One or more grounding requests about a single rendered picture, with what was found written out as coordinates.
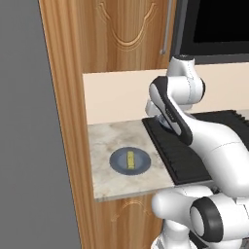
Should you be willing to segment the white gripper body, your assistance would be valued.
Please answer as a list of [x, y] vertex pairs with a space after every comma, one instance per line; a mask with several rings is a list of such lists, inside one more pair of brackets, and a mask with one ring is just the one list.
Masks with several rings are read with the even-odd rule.
[[171, 130], [169, 123], [160, 112], [160, 109], [154, 104], [151, 99], [147, 100], [145, 112], [148, 117], [155, 118], [163, 128]]

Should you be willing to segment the tall wooden cupboard side panel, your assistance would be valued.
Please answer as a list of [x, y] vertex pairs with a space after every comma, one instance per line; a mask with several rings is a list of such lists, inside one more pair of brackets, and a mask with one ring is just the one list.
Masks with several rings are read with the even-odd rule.
[[98, 249], [82, 75], [79, 0], [38, 0], [82, 249]]

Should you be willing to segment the wooden base cupboard door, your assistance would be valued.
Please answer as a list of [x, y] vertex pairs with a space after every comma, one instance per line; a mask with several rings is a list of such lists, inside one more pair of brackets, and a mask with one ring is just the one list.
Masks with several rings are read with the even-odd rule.
[[98, 202], [97, 249], [151, 249], [162, 221], [152, 211], [152, 194]]

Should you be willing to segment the blue-grey round plate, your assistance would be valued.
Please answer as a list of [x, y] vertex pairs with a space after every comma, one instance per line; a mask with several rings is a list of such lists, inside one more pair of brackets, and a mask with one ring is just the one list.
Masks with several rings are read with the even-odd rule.
[[[135, 168], [128, 169], [126, 164], [126, 153], [132, 151], [134, 153]], [[109, 158], [110, 166], [122, 175], [139, 175], [146, 172], [151, 166], [151, 158], [149, 155], [135, 147], [122, 147], [112, 153]]]

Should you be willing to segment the black microwave oven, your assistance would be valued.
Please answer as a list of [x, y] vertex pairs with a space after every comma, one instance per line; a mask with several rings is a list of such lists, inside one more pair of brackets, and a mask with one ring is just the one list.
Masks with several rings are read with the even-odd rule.
[[170, 56], [249, 62], [249, 0], [177, 0]]

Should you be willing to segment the yellow butter stick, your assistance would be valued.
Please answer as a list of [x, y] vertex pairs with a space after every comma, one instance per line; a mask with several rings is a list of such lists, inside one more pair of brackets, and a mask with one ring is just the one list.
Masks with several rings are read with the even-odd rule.
[[132, 151], [126, 153], [126, 164], [128, 169], [135, 168], [134, 153]]

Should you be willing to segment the black hob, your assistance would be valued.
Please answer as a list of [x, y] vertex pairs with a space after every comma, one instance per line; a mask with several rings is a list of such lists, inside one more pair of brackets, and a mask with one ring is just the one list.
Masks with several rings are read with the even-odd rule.
[[[233, 129], [249, 150], [249, 118], [235, 110], [195, 113], [200, 121], [219, 123]], [[173, 131], [164, 128], [156, 118], [142, 120], [160, 158], [175, 185], [211, 179], [200, 157], [182, 143]]]

